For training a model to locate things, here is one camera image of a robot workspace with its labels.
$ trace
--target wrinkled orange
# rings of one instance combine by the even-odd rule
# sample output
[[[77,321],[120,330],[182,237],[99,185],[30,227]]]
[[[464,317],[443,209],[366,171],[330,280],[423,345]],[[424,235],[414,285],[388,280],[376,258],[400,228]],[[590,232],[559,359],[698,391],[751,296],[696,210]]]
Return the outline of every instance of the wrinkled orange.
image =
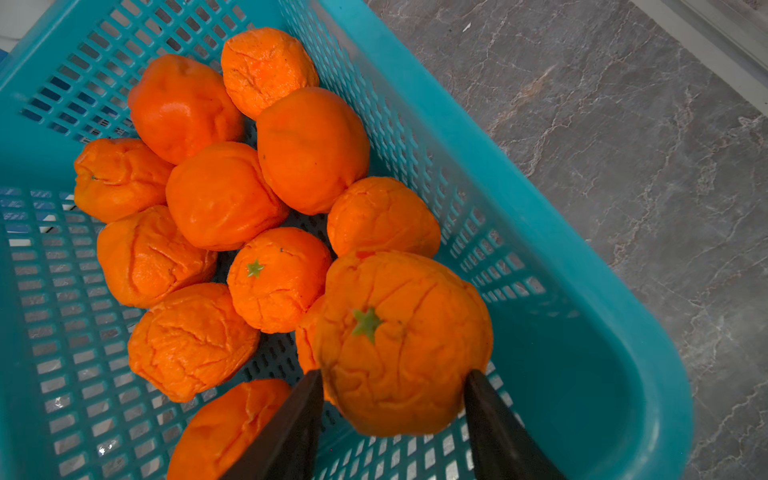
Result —
[[[128,107],[141,140],[174,165],[245,133],[243,115],[221,75],[179,55],[163,55],[149,64],[128,93]]]
[[[299,353],[299,365],[304,373],[317,370],[320,365],[315,359],[315,335],[317,334],[317,320],[323,312],[325,296],[320,296],[309,310],[304,313],[296,327],[296,351]]]
[[[216,272],[216,252],[189,243],[164,205],[108,224],[98,236],[96,255],[112,296],[139,308],[207,282]]]
[[[477,290],[434,260],[357,250],[328,271],[316,358],[331,400],[364,435],[443,430],[492,347]]]
[[[237,254],[227,285],[237,312],[265,333],[288,333],[323,294],[328,247],[293,227],[267,230]]]
[[[301,42],[269,27],[244,31],[227,40],[221,69],[232,102],[254,120],[290,92],[320,85]]]
[[[137,138],[100,138],[74,161],[74,204],[104,223],[165,203],[174,166]]]
[[[264,179],[289,207],[327,214],[368,174],[370,143],[355,111],[322,88],[300,88],[259,116]]]
[[[264,183],[256,151],[223,142],[174,168],[165,189],[179,230],[207,250],[237,250],[288,217],[288,207]]]
[[[232,306],[226,285],[200,283],[165,297],[128,340],[128,363],[172,402],[221,385],[256,352],[259,331]]]
[[[432,258],[440,225],[424,200],[394,178],[355,182],[333,204],[328,240],[340,257],[352,250],[399,250]]]
[[[205,405],[184,430],[167,480],[217,480],[240,459],[290,395],[283,380],[241,383]]]

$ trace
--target gray marble surface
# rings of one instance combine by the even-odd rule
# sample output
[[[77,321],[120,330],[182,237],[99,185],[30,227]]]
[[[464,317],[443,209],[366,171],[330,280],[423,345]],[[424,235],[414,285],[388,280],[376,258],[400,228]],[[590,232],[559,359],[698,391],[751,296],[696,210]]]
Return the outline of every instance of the gray marble surface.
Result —
[[[768,121],[628,0],[367,0],[659,319],[685,479],[768,478]]]

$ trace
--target blue plastic basket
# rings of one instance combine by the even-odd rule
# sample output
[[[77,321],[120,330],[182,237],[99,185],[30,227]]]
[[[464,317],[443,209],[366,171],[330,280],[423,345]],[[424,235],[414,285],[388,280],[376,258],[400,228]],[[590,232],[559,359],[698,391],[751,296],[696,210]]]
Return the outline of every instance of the blue plastic basket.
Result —
[[[251,26],[301,39],[365,123],[372,174],[408,184],[440,220],[437,260],[491,311],[492,384],[563,473],[676,478],[693,428],[674,345],[360,0],[59,1],[3,61],[0,476],[162,478],[202,404],[244,379],[301,376],[290,335],[269,336],[230,384],[188,404],[134,376],[126,341],[141,311],[109,295],[102,225],[70,195],[83,143],[135,136],[126,97],[152,58],[217,67],[223,42]],[[289,223],[324,238],[323,216]],[[363,438],[329,407],[316,478],[474,478],[466,421]]]

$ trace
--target green stem scar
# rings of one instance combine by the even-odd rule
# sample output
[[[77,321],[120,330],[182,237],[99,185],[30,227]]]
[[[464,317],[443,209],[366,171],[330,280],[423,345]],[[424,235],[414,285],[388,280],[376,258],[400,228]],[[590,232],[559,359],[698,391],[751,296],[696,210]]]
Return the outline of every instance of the green stem scar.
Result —
[[[369,308],[367,312],[360,310],[353,310],[352,315],[357,320],[357,326],[352,331],[354,336],[365,335],[371,343],[376,343],[376,329],[379,328],[383,322],[376,316],[376,312],[373,311],[373,307]]]
[[[259,278],[261,270],[264,270],[264,265],[259,265],[259,260],[256,260],[253,263],[249,263],[247,266],[248,276],[255,276],[256,278]]]

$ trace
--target orange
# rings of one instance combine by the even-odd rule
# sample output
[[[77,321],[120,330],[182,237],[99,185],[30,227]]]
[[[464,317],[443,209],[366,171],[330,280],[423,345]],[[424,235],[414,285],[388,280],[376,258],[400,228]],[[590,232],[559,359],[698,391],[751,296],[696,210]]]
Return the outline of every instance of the orange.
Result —
[[[265,333],[288,333],[323,294],[328,247],[304,230],[268,230],[237,254],[227,276],[237,312]]]
[[[264,183],[256,151],[224,142],[174,168],[165,189],[179,230],[199,248],[237,250],[288,217],[288,207]]]
[[[163,55],[149,64],[128,94],[128,107],[141,140],[174,165],[245,133],[243,115],[221,75],[179,55]]]
[[[259,116],[264,179],[289,207],[327,214],[344,190],[368,174],[370,143],[338,95],[300,88]]]
[[[232,102],[254,120],[290,92],[320,84],[301,42],[275,28],[248,30],[227,40],[221,69]]]
[[[184,430],[167,480],[217,480],[240,459],[288,399],[283,380],[241,383],[204,406]]]
[[[304,313],[296,327],[296,351],[299,353],[299,365],[304,373],[317,370],[319,367],[315,359],[314,345],[317,333],[317,320],[323,312],[325,296],[320,296],[309,310]]]
[[[172,402],[221,385],[256,352],[259,331],[232,307],[226,285],[188,286],[153,306],[128,340],[128,363]]]
[[[443,265],[358,250],[328,271],[315,341],[323,385],[358,432],[426,435],[461,410],[493,332],[477,290]]]
[[[440,225],[424,201],[394,178],[355,182],[333,204],[328,239],[336,255],[352,250],[400,250],[434,257]]]
[[[149,308],[216,272],[216,252],[189,243],[164,205],[108,224],[98,236],[96,254],[110,293],[125,306]]]
[[[100,138],[74,161],[74,203],[104,223],[165,204],[174,166],[137,138]]]

